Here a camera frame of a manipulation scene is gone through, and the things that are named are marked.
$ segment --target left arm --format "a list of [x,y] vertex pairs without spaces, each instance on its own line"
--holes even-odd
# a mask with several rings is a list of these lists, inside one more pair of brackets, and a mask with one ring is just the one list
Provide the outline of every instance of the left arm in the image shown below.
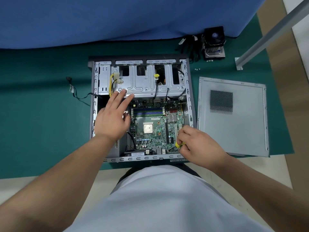
[[0,206],[0,231],[63,231],[82,208],[108,152],[130,125],[134,95],[113,93],[95,122],[95,137]]

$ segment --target white shirt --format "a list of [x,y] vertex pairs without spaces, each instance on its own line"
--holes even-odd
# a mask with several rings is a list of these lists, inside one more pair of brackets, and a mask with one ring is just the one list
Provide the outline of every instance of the white shirt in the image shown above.
[[202,178],[170,165],[122,180],[69,231],[271,231],[241,213]]

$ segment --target blue cloth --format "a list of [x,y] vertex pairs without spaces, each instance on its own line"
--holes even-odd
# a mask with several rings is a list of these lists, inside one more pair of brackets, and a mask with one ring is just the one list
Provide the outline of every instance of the blue cloth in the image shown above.
[[0,48],[181,37],[223,26],[237,37],[265,0],[1,0]]

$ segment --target hand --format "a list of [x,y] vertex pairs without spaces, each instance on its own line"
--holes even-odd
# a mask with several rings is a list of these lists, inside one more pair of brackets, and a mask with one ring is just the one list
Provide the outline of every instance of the hand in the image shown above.
[[177,136],[177,143],[185,143],[180,154],[193,164],[214,171],[229,155],[208,134],[185,125]]
[[125,94],[125,89],[120,93],[115,91],[107,102],[106,107],[98,112],[95,119],[95,136],[105,136],[116,142],[129,129],[131,118],[125,111],[134,98],[134,94],[130,94],[122,102]]

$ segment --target right arm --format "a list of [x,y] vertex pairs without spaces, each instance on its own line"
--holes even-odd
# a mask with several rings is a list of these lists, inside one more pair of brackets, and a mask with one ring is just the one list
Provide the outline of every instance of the right arm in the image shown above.
[[309,231],[309,202],[300,194],[228,155],[198,129],[184,126],[177,142],[186,143],[180,149],[183,157],[234,187],[273,230]]

